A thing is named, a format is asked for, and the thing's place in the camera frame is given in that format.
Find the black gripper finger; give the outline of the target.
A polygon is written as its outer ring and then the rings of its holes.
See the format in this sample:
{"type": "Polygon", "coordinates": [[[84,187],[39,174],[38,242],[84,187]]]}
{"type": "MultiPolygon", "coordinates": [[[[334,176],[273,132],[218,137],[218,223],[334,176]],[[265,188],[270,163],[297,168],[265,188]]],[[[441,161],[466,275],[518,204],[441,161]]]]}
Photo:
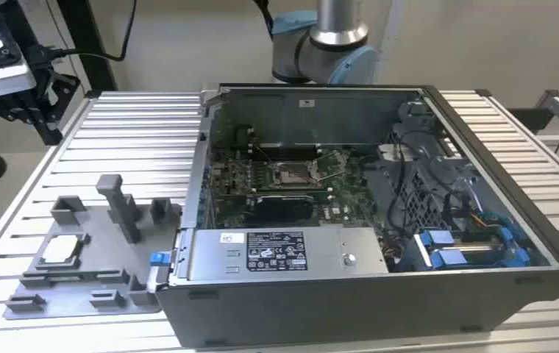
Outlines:
{"type": "Polygon", "coordinates": [[[32,99],[28,96],[0,96],[0,117],[7,121],[32,121],[32,99]]]}
{"type": "Polygon", "coordinates": [[[79,88],[80,79],[68,74],[47,72],[43,78],[38,79],[34,90],[34,126],[48,146],[56,146],[62,142],[59,123],[79,88]]]}

